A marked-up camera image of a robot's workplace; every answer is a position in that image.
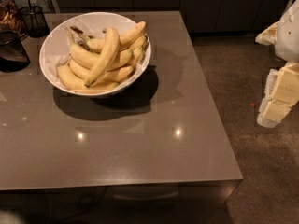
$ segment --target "concrete floor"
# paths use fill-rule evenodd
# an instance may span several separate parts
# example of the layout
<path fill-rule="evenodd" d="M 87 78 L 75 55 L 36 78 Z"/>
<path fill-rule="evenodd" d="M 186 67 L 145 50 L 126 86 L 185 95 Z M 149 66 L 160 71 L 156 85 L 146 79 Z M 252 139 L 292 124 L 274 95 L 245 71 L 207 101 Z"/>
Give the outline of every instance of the concrete floor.
<path fill-rule="evenodd" d="M 196 37 L 196 54 L 244 180 L 210 224 L 299 223 L 299 105 L 274 129 L 256 123 L 270 68 L 255 36 Z"/>

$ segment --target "glass jar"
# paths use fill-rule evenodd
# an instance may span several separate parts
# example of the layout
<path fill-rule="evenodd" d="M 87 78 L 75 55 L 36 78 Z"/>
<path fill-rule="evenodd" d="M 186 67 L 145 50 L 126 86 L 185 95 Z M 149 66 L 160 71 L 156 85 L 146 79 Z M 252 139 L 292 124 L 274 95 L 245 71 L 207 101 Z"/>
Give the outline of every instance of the glass jar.
<path fill-rule="evenodd" d="M 0 0 L 0 31 L 11 30 L 20 40 L 27 37 L 18 7 L 14 0 Z"/>

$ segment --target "bowl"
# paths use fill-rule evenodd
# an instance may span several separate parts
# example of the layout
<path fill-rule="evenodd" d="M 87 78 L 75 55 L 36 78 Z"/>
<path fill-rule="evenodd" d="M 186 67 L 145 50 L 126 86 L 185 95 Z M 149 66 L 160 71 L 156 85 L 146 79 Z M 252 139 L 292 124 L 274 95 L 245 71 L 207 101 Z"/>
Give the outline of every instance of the bowl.
<path fill-rule="evenodd" d="M 64 21 L 58 25 L 50 34 L 46 37 L 39 54 L 40 68 L 45 78 L 56 88 L 65 91 L 70 94 L 86 97 L 107 98 L 118 92 L 125 90 L 132 85 L 146 70 L 150 62 L 151 46 L 150 40 L 147 46 L 144 58 L 137 64 L 134 73 L 129 79 L 123 81 L 120 85 L 111 91 L 99 92 L 99 93 L 80 93 L 69 90 L 60 81 L 57 75 L 57 67 L 69 57 L 69 39 L 65 32 L 65 28 L 71 26 L 77 26 L 88 35 L 93 35 L 98 38 L 103 38 L 105 29 L 107 27 L 114 27 L 118 30 L 119 34 L 132 28 L 136 22 L 114 13 L 107 12 L 92 12 L 82 15 L 78 15 L 67 21 Z M 76 41 L 81 39 L 74 33 Z"/>

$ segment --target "bowl rim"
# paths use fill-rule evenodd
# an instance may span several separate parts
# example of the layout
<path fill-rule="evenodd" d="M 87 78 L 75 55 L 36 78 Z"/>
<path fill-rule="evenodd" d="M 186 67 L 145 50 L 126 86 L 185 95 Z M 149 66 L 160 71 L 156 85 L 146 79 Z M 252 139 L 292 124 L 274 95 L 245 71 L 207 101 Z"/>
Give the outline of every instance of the bowl rim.
<path fill-rule="evenodd" d="M 44 77 L 47 79 L 47 81 L 53 85 L 54 87 L 56 87 L 57 89 L 61 90 L 61 91 L 64 91 L 64 92 L 67 92 L 69 94 L 74 94 L 76 96 L 83 96 L 83 97 L 90 97 L 90 98 L 107 98 L 107 97 L 111 97 L 123 90 L 125 90 L 126 88 L 128 88 L 129 86 L 131 86 L 143 73 L 144 71 L 147 69 L 147 67 L 149 66 L 149 63 L 150 63 L 150 55 L 151 55 L 151 45 L 150 45 L 150 39 L 148 37 L 148 47 L 147 47 L 147 50 L 146 50 L 146 56 L 145 58 L 143 59 L 144 62 L 145 62 L 145 65 L 142 66 L 142 70 L 139 74 L 133 74 L 129 79 L 125 80 L 123 83 L 125 83 L 124 85 L 122 85 L 120 87 L 117 86 L 116 88 L 114 88 L 113 90 L 111 91 L 106 91 L 106 92 L 101 92 L 101 93 L 80 93 L 80 92 L 75 92 L 75 91 L 72 91 L 72 90 L 69 90 L 67 87 L 65 87 L 63 84 L 63 87 L 59 86 L 57 83 L 53 82 L 47 75 L 47 72 L 46 72 L 46 65 L 42 65 L 42 61 L 44 60 L 44 56 L 45 56 L 45 47 L 47 45 L 47 42 L 50 38 L 52 38 L 52 34 L 58 30 L 58 29 L 61 29 L 62 26 L 65 26 L 67 23 L 71 22 L 72 20 L 74 19 L 77 19 L 77 18 L 80 18 L 80 17 L 85 17 L 85 16 L 93 16 L 93 15 L 100 15 L 100 16 L 105 16 L 105 15 L 109 15 L 109 16 L 116 16 L 116 17 L 120 17 L 120 18 L 123 18 L 123 19 L 126 19 L 128 20 L 129 22 L 133 23 L 133 24 L 136 24 L 135 21 L 125 17 L 125 16 L 122 16 L 120 14 L 116 14 L 116 13 L 111 13 L 111 12 L 89 12 L 89 13 L 84 13 L 84 14 L 79 14 L 77 16 L 74 16 L 66 21 L 63 21 L 62 23 L 60 23 L 58 26 L 56 26 L 52 31 L 50 31 L 50 33 L 47 35 L 46 39 L 44 40 L 42 46 L 41 46 L 41 49 L 40 49 L 40 52 L 39 52 L 39 66 L 40 66 L 40 69 L 44 75 Z"/>

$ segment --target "table top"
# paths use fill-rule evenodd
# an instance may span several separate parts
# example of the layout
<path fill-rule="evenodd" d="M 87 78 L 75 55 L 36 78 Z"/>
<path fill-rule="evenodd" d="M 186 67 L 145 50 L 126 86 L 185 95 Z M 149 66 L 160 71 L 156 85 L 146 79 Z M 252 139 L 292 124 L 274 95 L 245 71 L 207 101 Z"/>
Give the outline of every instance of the table top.
<path fill-rule="evenodd" d="M 146 21 L 149 69 L 106 99 L 66 94 L 43 76 L 45 37 L 22 41 L 31 63 L 0 72 L 0 190 L 241 180 L 179 12 Z M 46 14 L 50 29 L 78 14 Z"/>

